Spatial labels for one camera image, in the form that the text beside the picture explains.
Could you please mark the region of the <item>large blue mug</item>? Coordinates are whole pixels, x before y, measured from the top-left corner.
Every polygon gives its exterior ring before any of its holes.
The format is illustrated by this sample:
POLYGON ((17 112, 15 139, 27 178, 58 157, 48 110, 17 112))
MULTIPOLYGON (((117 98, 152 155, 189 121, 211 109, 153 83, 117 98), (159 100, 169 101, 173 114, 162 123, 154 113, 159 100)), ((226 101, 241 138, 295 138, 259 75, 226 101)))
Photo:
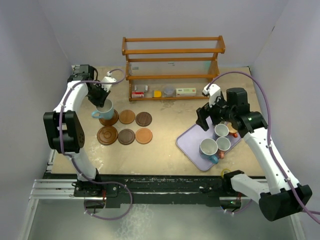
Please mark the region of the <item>large blue mug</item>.
POLYGON ((219 162, 217 142, 211 138, 203 139, 199 144, 199 154, 202 159, 217 164, 219 162))
POLYGON ((97 106, 95 111, 91 113, 94 119, 110 120, 114 115, 114 104, 110 99, 104 101, 102 107, 97 106))

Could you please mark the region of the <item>brown ringed coaster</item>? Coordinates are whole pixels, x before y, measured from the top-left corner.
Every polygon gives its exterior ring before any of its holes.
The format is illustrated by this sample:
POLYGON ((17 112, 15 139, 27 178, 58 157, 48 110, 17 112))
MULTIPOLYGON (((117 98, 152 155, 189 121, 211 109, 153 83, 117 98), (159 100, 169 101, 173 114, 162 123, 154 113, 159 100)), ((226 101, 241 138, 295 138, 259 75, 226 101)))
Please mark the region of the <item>brown ringed coaster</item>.
POLYGON ((107 125, 99 129, 96 137, 100 144, 111 145, 117 140, 118 131, 115 127, 107 125))
POLYGON ((113 126, 119 119, 119 114, 116 110, 114 110, 113 116, 111 119, 104 119, 104 118, 99 118, 99 122, 103 126, 113 126))

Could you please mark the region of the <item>light wood coaster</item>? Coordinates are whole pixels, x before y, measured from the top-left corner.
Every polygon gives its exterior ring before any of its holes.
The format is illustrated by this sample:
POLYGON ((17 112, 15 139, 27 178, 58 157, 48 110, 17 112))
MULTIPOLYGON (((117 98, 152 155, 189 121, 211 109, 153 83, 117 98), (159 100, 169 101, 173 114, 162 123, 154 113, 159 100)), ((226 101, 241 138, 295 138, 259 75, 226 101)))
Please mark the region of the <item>light wood coaster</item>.
POLYGON ((135 113, 132 110, 126 109, 123 110, 120 114, 119 114, 119 121, 122 124, 131 124, 136 118, 135 113))

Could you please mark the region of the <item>dark walnut coaster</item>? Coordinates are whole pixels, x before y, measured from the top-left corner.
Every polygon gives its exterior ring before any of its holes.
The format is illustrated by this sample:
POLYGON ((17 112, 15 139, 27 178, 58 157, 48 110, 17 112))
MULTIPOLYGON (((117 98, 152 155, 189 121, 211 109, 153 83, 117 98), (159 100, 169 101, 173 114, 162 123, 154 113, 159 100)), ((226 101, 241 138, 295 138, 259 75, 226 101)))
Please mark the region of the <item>dark walnut coaster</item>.
POLYGON ((118 141, 123 145, 129 145, 135 140, 135 133, 131 129, 123 129, 118 133, 118 141))
POLYGON ((146 127, 151 124, 152 115, 145 111, 140 112, 136 115, 135 122, 141 127, 146 127))

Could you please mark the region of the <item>orange wood coaster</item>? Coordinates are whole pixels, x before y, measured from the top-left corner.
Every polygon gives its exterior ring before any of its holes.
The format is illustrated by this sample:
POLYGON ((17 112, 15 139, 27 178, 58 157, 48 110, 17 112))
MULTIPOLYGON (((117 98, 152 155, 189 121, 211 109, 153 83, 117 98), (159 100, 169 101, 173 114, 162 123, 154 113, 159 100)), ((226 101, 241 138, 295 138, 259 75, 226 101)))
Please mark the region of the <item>orange wood coaster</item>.
POLYGON ((153 133, 148 128, 140 128, 135 133, 135 139, 140 144, 148 144, 153 138, 153 133))

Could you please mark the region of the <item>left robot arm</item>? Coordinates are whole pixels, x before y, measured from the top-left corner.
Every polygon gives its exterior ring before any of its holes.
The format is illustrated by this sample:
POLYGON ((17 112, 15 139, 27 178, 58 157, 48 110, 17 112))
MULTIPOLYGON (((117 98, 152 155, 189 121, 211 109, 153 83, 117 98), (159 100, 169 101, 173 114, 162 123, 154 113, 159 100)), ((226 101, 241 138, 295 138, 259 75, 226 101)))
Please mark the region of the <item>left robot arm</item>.
POLYGON ((76 170, 77 180, 87 182, 85 190, 91 196, 103 191, 98 170, 84 150, 85 133, 77 111, 84 98, 96 107, 103 107, 109 93, 98 81, 98 70, 88 64, 76 65, 67 80, 67 90, 58 106, 45 112, 43 122, 51 149, 65 156, 76 170))

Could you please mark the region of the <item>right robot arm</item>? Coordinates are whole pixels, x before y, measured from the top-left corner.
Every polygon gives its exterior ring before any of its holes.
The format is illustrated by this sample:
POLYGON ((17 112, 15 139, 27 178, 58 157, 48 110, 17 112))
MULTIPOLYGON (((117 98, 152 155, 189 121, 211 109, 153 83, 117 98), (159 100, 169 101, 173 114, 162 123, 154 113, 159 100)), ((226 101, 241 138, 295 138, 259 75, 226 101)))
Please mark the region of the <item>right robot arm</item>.
POLYGON ((231 123, 250 147, 267 180, 264 185, 241 170, 231 171, 223 176, 223 192, 228 196, 239 192, 249 197, 259 205, 268 221, 302 212, 312 190, 309 185, 301 185, 272 145, 268 124, 260 112, 250 110, 246 90, 229 88, 223 96, 220 87, 213 84, 205 86, 202 94, 209 98, 209 102, 197 109, 196 124, 207 131, 207 118, 214 125, 231 123))

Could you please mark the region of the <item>small grey mug rear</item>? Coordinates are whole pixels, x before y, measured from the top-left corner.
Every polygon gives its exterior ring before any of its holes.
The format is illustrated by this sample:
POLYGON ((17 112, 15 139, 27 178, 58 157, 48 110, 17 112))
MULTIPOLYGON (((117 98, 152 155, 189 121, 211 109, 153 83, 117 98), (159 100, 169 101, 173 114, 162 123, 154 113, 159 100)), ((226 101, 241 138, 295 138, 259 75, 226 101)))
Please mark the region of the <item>small grey mug rear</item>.
POLYGON ((213 128, 213 135, 217 138, 226 137, 229 134, 229 128, 225 124, 217 124, 213 128))

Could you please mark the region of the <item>orange brown mug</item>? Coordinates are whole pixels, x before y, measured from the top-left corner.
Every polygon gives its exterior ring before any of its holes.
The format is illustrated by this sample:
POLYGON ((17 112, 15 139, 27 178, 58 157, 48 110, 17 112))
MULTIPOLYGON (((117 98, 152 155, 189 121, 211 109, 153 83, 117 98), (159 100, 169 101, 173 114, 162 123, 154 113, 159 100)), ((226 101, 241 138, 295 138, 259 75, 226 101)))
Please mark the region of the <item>orange brown mug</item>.
POLYGON ((232 127, 232 124, 230 122, 228 122, 226 124, 227 128, 228 128, 228 134, 234 138, 237 138, 238 137, 238 131, 236 129, 234 129, 232 127))

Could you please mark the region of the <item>lavender plastic tray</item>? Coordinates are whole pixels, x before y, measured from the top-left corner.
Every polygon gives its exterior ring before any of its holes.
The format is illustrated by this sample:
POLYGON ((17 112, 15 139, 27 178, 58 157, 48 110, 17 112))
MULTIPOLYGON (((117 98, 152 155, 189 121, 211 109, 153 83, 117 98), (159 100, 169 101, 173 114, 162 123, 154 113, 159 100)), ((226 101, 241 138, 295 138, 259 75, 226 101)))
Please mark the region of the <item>lavender plastic tray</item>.
MULTIPOLYGON (((189 160, 191 160, 193 164, 201 171, 207 171, 213 165, 215 165, 209 160, 201 158, 199 152, 199 146, 201 141, 207 138, 216 141, 218 138, 214 136, 215 125, 212 124, 211 118, 208 117, 206 121, 209 126, 209 129, 207 131, 204 131, 200 126, 194 124, 191 128, 189 128, 176 139, 176 145, 189 158, 189 160)), ((229 134, 226 136, 226 138, 229 139, 231 146, 230 149, 225 152, 224 157, 236 144, 238 144, 241 141, 241 137, 239 134, 237 138, 234 138, 229 134)))

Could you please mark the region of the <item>white long box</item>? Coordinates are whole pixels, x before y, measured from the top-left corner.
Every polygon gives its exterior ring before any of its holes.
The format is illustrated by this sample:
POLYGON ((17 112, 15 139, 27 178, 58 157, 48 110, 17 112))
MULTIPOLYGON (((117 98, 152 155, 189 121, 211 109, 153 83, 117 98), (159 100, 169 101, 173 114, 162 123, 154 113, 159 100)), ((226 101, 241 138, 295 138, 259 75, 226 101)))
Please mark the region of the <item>white long box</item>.
POLYGON ((175 92, 176 92, 176 97, 195 97, 197 93, 197 89, 194 87, 177 88, 175 92))

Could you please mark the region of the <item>yellow tape roll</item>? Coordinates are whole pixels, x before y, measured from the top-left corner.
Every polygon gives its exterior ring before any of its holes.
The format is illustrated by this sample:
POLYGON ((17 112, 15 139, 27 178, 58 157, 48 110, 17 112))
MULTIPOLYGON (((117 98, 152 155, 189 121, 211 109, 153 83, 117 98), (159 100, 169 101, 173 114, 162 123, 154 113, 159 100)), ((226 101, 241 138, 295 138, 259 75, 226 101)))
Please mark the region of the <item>yellow tape roll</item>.
POLYGON ((225 174, 228 174, 228 173, 230 173, 231 172, 231 170, 230 169, 228 169, 228 168, 224 168, 222 171, 221 171, 221 177, 222 178, 224 178, 224 175, 225 174))

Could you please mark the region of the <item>wooden three-tier shelf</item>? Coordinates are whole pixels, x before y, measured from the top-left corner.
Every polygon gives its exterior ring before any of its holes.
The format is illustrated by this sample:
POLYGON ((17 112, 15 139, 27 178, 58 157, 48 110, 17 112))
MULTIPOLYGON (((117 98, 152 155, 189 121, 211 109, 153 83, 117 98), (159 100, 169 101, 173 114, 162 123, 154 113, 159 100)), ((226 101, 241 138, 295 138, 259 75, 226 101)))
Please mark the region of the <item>wooden three-tier shelf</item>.
POLYGON ((226 51, 222 35, 211 37, 123 37, 128 100, 133 97, 134 81, 206 79, 220 74, 218 56, 226 51))

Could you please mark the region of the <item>small orange-handled mug front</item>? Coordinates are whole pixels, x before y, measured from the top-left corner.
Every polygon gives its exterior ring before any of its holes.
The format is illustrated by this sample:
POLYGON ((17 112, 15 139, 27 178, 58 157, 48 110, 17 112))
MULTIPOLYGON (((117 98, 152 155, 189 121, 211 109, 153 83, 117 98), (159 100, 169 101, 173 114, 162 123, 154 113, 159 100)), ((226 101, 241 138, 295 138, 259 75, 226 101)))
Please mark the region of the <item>small orange-handled mug front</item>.
POLYGON ((226 151, 228 151, 231 147, 231 142, 226 137, 219 137, 216 139, 216 143, 218 147, 218 156, 220 159, 223 159, 226 151))

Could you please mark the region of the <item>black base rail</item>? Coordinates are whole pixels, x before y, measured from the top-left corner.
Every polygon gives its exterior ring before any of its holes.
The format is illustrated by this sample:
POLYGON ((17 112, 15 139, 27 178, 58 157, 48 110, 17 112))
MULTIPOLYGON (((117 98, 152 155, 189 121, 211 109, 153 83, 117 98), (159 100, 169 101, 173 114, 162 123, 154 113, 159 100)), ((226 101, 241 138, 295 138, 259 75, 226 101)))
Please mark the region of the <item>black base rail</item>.
POLYGON ((237 211, 247 204, 242 193, 223 189, 220 176, 100 174, 104 185, 80 182, 76 174, 45 173, 46 180, 61 180, 75 197, 102 199, 106 208, 122 204, 205 205, 237 211))

